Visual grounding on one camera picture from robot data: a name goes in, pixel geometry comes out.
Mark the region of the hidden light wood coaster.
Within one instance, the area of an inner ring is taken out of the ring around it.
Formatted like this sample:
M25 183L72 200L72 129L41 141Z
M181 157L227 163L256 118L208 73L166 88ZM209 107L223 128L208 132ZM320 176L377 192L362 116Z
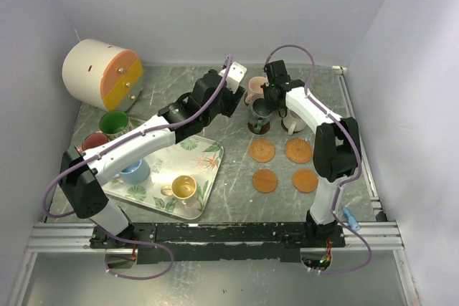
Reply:
M317 189L318 178L309 169L300 169L293 174L293 185L302 193L311 193Z

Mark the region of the green floral tall mug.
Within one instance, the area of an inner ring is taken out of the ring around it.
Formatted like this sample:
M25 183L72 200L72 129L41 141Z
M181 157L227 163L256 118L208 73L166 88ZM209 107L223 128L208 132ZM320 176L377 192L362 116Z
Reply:
M99 129L109 140L115 140L133 129L131 119L119 110L110 111L99 121Z

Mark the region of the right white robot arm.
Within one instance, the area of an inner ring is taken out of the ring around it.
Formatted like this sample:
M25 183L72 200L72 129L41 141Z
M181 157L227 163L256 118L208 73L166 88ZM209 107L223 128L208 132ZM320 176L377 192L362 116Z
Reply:
M291 110L313 131L313 166L318 188L306 216L305 241L319 247L338 232L336 208L346 184L361 174L359 126L329 110L301 80L290 78L282 60L264 66L268 83L263 94L268 107L280 114Z

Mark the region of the yellow mug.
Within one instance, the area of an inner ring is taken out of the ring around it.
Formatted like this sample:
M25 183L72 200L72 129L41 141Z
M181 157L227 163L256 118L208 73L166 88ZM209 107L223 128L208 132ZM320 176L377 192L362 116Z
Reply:
M197 182L191 176L178 176L171 185L162 186L161 194L163 196L173 196L179 200L186 201L193 198L197 193Z

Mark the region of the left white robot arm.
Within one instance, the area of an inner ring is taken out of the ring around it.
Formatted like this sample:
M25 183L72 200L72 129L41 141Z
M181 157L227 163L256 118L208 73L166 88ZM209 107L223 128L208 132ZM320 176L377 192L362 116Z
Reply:
M244 95L240 83L246 72L236 63L221 72L210 70L191 92L136 129L84 154L68 149L57 181L77 217L104 229L116 247L130 245L134 226L121 208L110 202L103 185L130 164L200 133L216 116L231 117Z

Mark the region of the grey mug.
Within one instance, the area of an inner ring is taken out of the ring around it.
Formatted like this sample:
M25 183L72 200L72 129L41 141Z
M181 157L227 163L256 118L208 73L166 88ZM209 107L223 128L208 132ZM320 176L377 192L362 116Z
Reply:
M266 105L265 99L256 99L250 106L248 123L252 126L252 132L260 134L262 129L270 123L272 110Z

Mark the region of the red floral tall mug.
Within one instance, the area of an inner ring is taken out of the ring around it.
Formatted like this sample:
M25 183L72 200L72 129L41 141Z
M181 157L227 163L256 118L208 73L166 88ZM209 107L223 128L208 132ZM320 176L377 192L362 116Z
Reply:
M80 152L84 152L87 149L97 148L98 146L105 145L108 142L109 138L105 133L92 133L84 139L78 150Z

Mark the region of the pink mug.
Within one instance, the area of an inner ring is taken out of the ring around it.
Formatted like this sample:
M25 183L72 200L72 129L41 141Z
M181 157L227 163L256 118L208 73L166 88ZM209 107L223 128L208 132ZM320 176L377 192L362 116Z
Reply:
M247 94L245 96L245 104L250 105L257 99L263 98L263 88L262 86L268 82L266 77L253 77L247 87Z

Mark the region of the beige mug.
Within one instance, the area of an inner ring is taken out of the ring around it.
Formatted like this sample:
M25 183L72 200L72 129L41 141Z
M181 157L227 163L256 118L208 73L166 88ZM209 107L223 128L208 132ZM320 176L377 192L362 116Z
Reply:
M288 135L301 132L306 128L306 123L292 110L288 110L286 116L281 120L283 129Z

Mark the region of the blue mug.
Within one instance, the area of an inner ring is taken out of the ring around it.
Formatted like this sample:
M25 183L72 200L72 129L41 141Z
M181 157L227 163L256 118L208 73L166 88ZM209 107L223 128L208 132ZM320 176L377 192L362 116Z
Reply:
M150 166L142 158L139 161L127 166L114 179L128 185L137 185L144 182L150 175Z

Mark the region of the smooth light wood coaster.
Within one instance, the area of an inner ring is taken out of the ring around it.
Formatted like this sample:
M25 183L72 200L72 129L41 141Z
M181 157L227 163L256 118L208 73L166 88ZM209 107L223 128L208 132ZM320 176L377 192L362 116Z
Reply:
M253 174L252 184L260 193L271 193L278 186L278 177L270 169L260 169Z

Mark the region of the large woven rattan coaster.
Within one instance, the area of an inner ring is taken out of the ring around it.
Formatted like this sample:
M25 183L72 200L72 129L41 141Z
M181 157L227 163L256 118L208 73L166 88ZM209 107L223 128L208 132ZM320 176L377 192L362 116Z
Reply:
M294 163L307 163L313 157L313 148L307 140L292 138L285 144L285 154Z

